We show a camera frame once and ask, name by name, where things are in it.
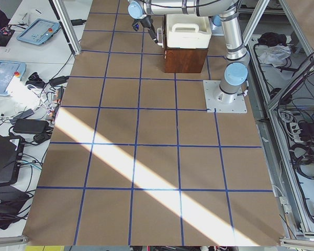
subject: white bin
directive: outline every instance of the white bin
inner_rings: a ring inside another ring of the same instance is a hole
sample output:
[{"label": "white bin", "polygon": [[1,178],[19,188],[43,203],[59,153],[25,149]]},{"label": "white bin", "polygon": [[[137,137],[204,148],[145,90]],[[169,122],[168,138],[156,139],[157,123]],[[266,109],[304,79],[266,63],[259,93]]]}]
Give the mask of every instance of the white bin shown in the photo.
[{"label": "white bin", "polygon": [[167,46],[170,48],[205,49],[211,38],[208,17],[195,14],[166,16]]}]

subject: blue joint cap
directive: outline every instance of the blue joint cap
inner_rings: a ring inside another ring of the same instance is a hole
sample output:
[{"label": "blue joint cap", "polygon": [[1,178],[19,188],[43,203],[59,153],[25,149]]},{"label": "blue joint cap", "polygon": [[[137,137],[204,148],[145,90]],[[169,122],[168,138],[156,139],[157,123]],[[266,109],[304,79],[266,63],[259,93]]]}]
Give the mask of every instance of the blue joint cap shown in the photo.
[{"label": "blue joint cap", "polygon": [[128,6],[128,13],[134,19],[140,19],[143,15],[143,9],[139,3],[132,1]]},{"label": "blue joint cap", "polygon": [[243,84],[247,76],[248,69],[242,63],[231,63],[225,70],[225,80],[233,86]]},{"label": "blue joint cap", "polygon": [[215,15],[213,18],[213,24],[215,26],[221,27],[222,26],[222,22],[221,22],[221,18],[219,15]]}]

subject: white robotic arm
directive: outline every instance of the white robotic arm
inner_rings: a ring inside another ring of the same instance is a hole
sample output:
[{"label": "white robotic arm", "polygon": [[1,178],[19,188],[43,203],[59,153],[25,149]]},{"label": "white robotic arm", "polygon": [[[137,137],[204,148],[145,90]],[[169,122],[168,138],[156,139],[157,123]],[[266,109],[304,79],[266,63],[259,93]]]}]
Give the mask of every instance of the white robotic arm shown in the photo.
[{"label": "white robotic arm", "polygon": [[147,28],[151,38],[157,43],[156,32],[151,15],[195,14],[200,17],[219,15],[225,34],[229,64],[225,77],[214,91],[214,97],[224,104],[233,102],[239,87],[248,75],[249,54],[243,44],[238,22],[237,5],[239,0],[128,0],[128,12],[135,19],[133,28],[138,29],[138,22]]}]

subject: white desk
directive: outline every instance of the white desk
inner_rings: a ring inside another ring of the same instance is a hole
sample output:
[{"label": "white desk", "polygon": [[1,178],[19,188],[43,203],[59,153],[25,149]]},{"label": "white desk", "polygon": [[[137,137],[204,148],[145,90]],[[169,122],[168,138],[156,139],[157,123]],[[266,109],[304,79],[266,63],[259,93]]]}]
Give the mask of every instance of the white desk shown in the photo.
[{"label": "white desk", "polygon": [[[71,19],[87,19],[89,9],[91,7],[93,0],[70,0],[65,1],[66,8]],[[36,15],[34,9],[41,11],[42,14]],[[21,22],[22,17],[25,13],[30,12],[30,22],[35,21],[37,18],[43,18],[47,20],[56,21],[55,15],[50,7],[47,0],[23,0],[14,16],[12,17],[10,24],[18,24]],[[78,39],[81,39],[84,26],[74,27]],[[20,42],[16,37],[21,33],[19,28],[16,28],[16,32],[8,43],[7,47],[0,48],[0,60],[11,60],[11,61],[21,61],[27,64],[26,72],[22,77],[22,81],[25,82],[28,77],[33,72],[38,72],[39,76],[47,82],[57,71],[64,65],[67,61],[71,51],[67,45],[65,37],[62,30],[60,30],[53,38],[51,38],[47,43],[36,46],[32,44],[27,44]],[[58,76],[69,75],[73,66],[74,57],[71,58],[69,63],[63,68]],[[3,112],[9,112],[9,107],[0,107]],[[45,113],[45,110],[39,109],[35,112],[35,115],[30,117],[30,119],[37,119]],[[5,123],[0,126],[0,134],[3,136],[8,135],[8,129],[11,124]],[[27,141],[33,135],[21,135],[26,138]],[[48,148],[49,141],[42,143],[39,146],[25,146],[24,153],[27,153],[38,160],[41,160],[44,152]],[[29,179],[31,170],[30,167],[24,167],[20,169],[18,181],[13,185],[21,191],[25,191]],[[33,176],[29,190],[33,190],[37,186],[40,171],[33,169]],[[22,210],[31,204],[31,200],[27,201]],[[17,223],[11,224],[8,229],[0,230],[0,237],[12,237],[19,236],[25,227],[26,221],[20,220]]]}]

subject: metal mounting plate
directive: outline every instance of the metal mounting plate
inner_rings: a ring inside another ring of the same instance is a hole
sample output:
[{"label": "metal mounting plate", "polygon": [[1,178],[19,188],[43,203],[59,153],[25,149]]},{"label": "metal mounting plate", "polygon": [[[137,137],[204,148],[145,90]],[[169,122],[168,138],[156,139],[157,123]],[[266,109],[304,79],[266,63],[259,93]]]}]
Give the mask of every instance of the metal mounting plate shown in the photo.
[{"label": "metal mounting plate", "polygon": [[247,113],[243,95],[237,96],[231,104],[222,104],[213,97],[214,89],[220,84],[220,82],[221,81],[217,80],[204,80],[207,112],[214,112],[216,109],[217,113]]}]

